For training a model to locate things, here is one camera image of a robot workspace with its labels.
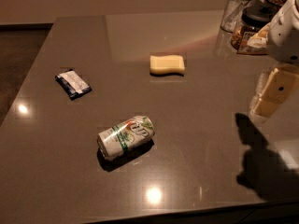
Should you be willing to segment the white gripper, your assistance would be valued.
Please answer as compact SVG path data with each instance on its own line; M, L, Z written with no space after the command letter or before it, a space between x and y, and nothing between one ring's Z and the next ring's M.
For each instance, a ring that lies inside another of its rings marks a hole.
M294 10L280 11L271 21L267 52L281 63L299 64L299 19ZM249 108L271 117L299 88L299 74L281 68L261 72Z

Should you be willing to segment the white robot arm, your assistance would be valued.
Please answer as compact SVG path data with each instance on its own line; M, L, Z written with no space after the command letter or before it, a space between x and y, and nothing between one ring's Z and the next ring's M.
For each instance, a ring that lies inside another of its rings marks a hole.
M266 48L276 61L261 73L250 105L252 113L269 118L299 87L299 0L287 0L248 45Z

